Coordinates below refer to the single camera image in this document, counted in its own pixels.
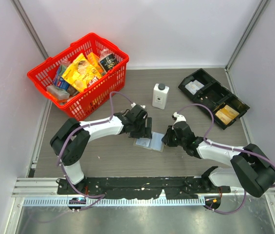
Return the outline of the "grey leather card holder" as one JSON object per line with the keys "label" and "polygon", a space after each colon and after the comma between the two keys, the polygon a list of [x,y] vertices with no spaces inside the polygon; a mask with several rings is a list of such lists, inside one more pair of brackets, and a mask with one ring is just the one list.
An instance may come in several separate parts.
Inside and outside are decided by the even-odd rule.
{"label": "grey leather card holder", "polygon": [[163,137],[164,137],[164,134],[162,133],[152,132],[152,139],[149,139],[149,138],[135,139],[133,145],[137,147],[142,147],[148,150],[163,152],[164,150],[164,143],[162,142]]}

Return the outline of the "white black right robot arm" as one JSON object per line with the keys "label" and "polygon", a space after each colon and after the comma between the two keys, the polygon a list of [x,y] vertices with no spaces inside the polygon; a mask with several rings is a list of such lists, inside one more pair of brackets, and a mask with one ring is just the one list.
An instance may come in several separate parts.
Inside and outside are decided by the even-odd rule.
{"label": "white black right robot arm", "polygon": [[204,191],[211,193],[218,187],[240,187],[254,197],[261,197],[275,187],[275,165],[254,144],[233,147],[195,136],[186,121],[169,125],[162,138],[168,147],[181,146],[190,156],[227,165],[212,167],[201,180]]}

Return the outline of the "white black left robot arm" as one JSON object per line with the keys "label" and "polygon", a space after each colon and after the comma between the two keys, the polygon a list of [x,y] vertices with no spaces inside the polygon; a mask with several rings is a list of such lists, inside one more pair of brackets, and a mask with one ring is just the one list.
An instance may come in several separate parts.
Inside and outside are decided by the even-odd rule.
{"label": "white black left robot arm", "polygon": [[131,109],[94,121],[68,119],[50,140],[57,164],[64,169],[69,189],[74,194],[85,190],[85,175],[80,159],[88,143],[107,136],[128,134],[130,138],[152,139],[152,118],[145,106],[132,104]]}

